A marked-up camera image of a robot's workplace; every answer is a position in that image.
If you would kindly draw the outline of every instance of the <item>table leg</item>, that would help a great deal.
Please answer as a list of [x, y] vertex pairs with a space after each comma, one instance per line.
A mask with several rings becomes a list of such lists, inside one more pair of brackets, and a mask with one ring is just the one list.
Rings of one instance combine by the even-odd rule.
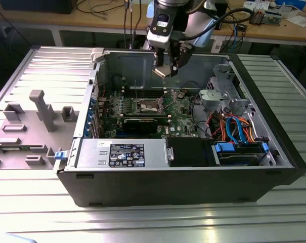
[[60, 31], [58, 29], [54, 28], [54, 29], [51, 29], [51, 32], [52, 32], [52, 35], [53, 35], [55, 46], [63, 47], [64, 46], [64, 42], [63, 42], [63, 40], [61, 38]]
[[216, 35], [213, 41], [213, 45], [211, 48], [212, 53], [219, 53], [220, 48], [222, 47], [223, 42], [226, 40], [225, 35]]

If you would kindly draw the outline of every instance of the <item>white paper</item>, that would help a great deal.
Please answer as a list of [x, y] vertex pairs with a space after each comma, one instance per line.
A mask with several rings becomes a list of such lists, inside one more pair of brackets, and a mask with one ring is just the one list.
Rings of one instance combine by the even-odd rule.
[[306, 18], [303, 16], [294, 16], [292, 18], [286, 19], [287, 21], [297, 24], [301, 27], [306, 27]]

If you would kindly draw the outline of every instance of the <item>side panel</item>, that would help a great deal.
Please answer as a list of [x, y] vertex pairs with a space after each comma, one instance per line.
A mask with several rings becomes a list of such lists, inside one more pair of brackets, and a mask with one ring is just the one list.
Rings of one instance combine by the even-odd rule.
[[274, 115], [262, 93], [259, 91], [254, 80], [251, 78], [250, 73], [248, 73], [248, 71], [244, 67], [242, 61], [237, 55], [231, 55], [231, 60], [234, 63], [234, 66], [237, 71], [236, 74], [239, 76], [239, 80], [243, 82], [243, 87], [252, 98], [251, 102], [257, 105], [257, 109], [262, 114], [265, 122], [269, 126], [271, 132], [273, 133], [274, 137], [276, 138], [278, 144], [282, 148], [289, 162], [298, 168], [297, 170], [295, 170], [293, 176], [282, 181], [282, 185], [291, 184], [300, 176], [306, 173], [306, 164], [298, 153], [295, 146], [293, 145], [293, 143], [291, 142], [289, 136], [286, 134], [282, 125]]
[[60, 172], [80, 207], [257, 201], [293, 169]]

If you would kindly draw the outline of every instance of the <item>metal bracket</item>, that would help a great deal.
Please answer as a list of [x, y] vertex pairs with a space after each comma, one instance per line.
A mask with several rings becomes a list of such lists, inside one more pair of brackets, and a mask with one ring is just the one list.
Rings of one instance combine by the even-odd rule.
[[174, 160], [174, 154], [173, 154], [173, 148], [167, 148], [166, 149], [166, 155], [167, 155], [167, 160], [168, 161], [173, 161]]
[[92, 52], [91, 52], [91, 61], [93, 63], [96, 63], [98, 62], [97, 61], [97, 58], [101, 57], [101, 56], [104, 56], [103, 55], [103, 51], [104, 49], [103, 48], [93, 48]]

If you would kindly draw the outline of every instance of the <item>wooden desk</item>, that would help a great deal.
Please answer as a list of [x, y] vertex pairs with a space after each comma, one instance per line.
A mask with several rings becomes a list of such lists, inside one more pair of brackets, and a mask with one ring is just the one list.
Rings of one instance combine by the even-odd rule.
[[[108, 3], [108, 0], [92, 0], [92, 5]], [[243, 0], [232, 0], [232, 5], [242, 4]], [[108, 6], [98, 7], [98, 10], [121, 5], [122, 0], [115, 0]], [[89, 11], [87, 3], [80, 5], [80, 8]], [[82, 13], [77, 9], [69, 15], [53, 14], [53, 13], [35, 13], [35, 12], [18, 12], [18, 11], [3, 11], [4, 16], [9, 19], [16, 27], [24, 28], [42, 28], [52, 31], [55, 44], [62, 46], [63, 42], [60, 38], [60, 30], [74, 31], [90, 31], [90, 32], [107, 32], [107, 33], [123, 33], [123, 17], [124, 8], [120, 7], [106, 14], [107, 20], [96, 17], [92, 14]], [[149, 19], [146, 18], [147, 5], [142, 5], [142, 19], [138, 25], [138, 34], [146, 34], [145, 28], [149, 24]], [[139, 5], [134, 4], [133, 11], [133, 27], [139, 17]], [[244, 15], [238, 15], [238, 18], [243, 18]], [[276, 25], [261, 25], [255, 26], [249, 23], [244, 41], [259, 42], [259, 43], [274, 43], [287, 45], [306, 45], [306, 27], [300, 27], [292, 24], [289, 21], [282, 20], [280, 26]], [[8, 23], [0, 15], [0, 26], [8, 26]], [[127, 16], [126, 28], [130, 28], [129, 12]], [[215, 30], [212, 38], [215, 39], [214, 46], [222, 43], [226, 36], [230, 36], [232, 30], [229, 25], [224, 24], [221, 30]]]

